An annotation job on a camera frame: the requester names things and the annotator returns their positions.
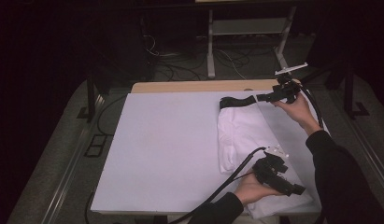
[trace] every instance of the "person's left hand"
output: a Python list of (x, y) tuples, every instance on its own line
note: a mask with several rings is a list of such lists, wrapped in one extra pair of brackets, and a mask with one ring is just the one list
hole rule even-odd
[(249, 203), (255, 203), (265, 196), (281, 195), (281, 193), (275, 189), (259, 183), (251, 169), (247, 171), (247, 173), (251, 174), (244, 176), (235, 190), (235, 196), (237, 196), (244, 206)]

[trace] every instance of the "person's right hand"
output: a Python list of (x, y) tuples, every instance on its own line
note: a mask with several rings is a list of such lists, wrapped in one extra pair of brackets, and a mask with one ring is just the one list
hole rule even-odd
[(292, 104), (285, 104), (280, 101), (272, 104), (282, 108), (291, 119), (298, 122), (305, 129), (308, 135), (321, 130), (320, 125), (311, 114), (306, 98), (301, 92), (297, 93), (296, 100)]

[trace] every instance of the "white fabric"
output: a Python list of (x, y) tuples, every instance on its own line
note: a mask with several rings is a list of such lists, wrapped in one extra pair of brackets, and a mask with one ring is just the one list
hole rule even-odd
[[(254, 149), (278, 145), (278, 140), (256, 103), (243, 107), (223, 108), (218, 119), (218, 134), (220, 172), (223, 174), (234, 172)], [(255, 153), (240, 175), (244, 174), (256, 160), (262, 157), (264, 157), (262, 151)], [(303, 186), (289, 161), (287, 159), (284, 161), (288, 170), (283, 174), (283, 177), (292, 184)], [(253, 218), (261, 218), (310, 202), (312, 202), (312, 198), (305, 190), (302, 195), (265, 197), (256, 203), (249, 204), (247, 210)]]

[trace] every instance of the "gray carpet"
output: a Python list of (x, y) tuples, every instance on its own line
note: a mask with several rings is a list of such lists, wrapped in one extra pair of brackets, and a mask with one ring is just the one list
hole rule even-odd
[[(273, 73), (278, 70), (278, 65), (271, 48), (275, 46), (278, 38), (276, 36), (261, 36), (256, 37), (256, 40), (259, 41), (259, 45), (249, 55), (249, 63), (241, 66), (240, 62), (236, 62), (235, 67), (237, 67), (238, 73), (246, 79), (273, 78)], [(243, 40), (237, 39), (236, 41), (242, 43)], [(254, 46), (247, 44), (237, 48), (235, 43), (238, 42), (236, 41), (226, 45), (225, 40), (218, 40), (219, 43), (215, 48), (225, 50), (230, 57), (236, 58), (242, 55), (229, 49), (238, 49), (248, 53), (251, 46)], [(312, 36), (291, 37), (284, 51), (288, 65), (295, 66), (304, 63), (313, 41), (314, 37)], [(216, 50), (215, 54), (217, 80), (243, 79), (237, 74), (231, 63), (223, 60), (226, 56), (223, 56), (218, 50)], [(154, 81), (167, 81), (168, 79), (205, 80), (205, 58), (206, 53), (204, 46), (202, 46), (202, 49), (196, 51), (194, 57), (187, 57), (188, 60), (186, 61), (171, 63), (174, 59), (163, 59), (162, 65), (157, 67)], [(246, 57), (242, 57), (239, 61), (246, 63), (246, 59)], [(184, 69), (177, 69), (173, 72), (165, 63), (193, 68), (193, 72)], [(301, 78), (314, 70), (315, 68), (308, 67), (294, 72), (293, 75), (295, 78)], [(353, 131), (354, 126), (360, 128), (384, 166), (384, 108), (376, 100), (369, 86), (361, 79), (356, 78), (355, 100), (362, 102), (371, 115), (357, 117), (355, 120), (349, 119), (341, 105), (342, 89), (327, 91), (322, 85), (325, 77), (323, 75), (314, 79), (307, 87), (316, 98), (332, 137), (337, 143), (346, 147), (356, 158), (363, 168), (372, 191), (384, 207), (384, 188), (374, 167), (366, 159), (360, 137)], [(111, 136), (107, 138), (100, 157), (89, 158), (83, 156), (83, 154), (88, 149), (91, 155), (99, 152), (99, 147), (89, 147), (95, 134), (115, 132), (117, 120), (120, 117), (125, 100), (124, 97), (129, 91), (127, 89), (116, 89), (112, 90), (109, 95), (105, 95), (100, 101), (101, 104), (97, 107), (97, 116), (95, 116), (92, 124), (87, 124), (85, 119), (77, 119), (79, 110), (86, 106), (87, 91), (85, 84), (75, 91), (8, 223), (32, 224), (41, 223), (42, 220), (45, 220), (45, 223), (57, 224), (86, 223), (84, 213), (86, 204), (89, 201), (91, 192), (98, 183), (105, 164), (112, 140)], [(101, 131), (97, 127), (98, 119)], [(100, 145), (102, 141), (102, 137), (95, 136), (93, 143)], [(75, 163), (72, 163), (75, 153), (78, 159), (74, 160)], [(59, 187), (60, 183), (63, 183), (64, 174), (68, 174), (70, 171), (73, 171), (72, 174), (74, 175), (67, 179), (68, 187)], [(64, 197), (56, 201), (59, 202), (57, 212), (51, 218), (45, 218), (57, 189), (64, 193)], [(291, 222), (292, 224), (313, 223), (315, 218), (316, 215), (294, 216), (291, 217)], [(145, 220), (145, 223), (151, 222), (151, 217), (110, 216), (92, 213), (91, 211), (87, 212), (87, 219), (90, 223), (133, 224), (136, 223), (135, 220)]]

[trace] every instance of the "white marker tag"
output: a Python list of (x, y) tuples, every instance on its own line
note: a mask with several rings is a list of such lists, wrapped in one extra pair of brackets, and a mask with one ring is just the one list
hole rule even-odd
[(275, 147), (267, 147), (264, 151), (284, 159), (288, 159), (290, 157), (289, 154), (284, 152), (280, 145), (276, 145)]

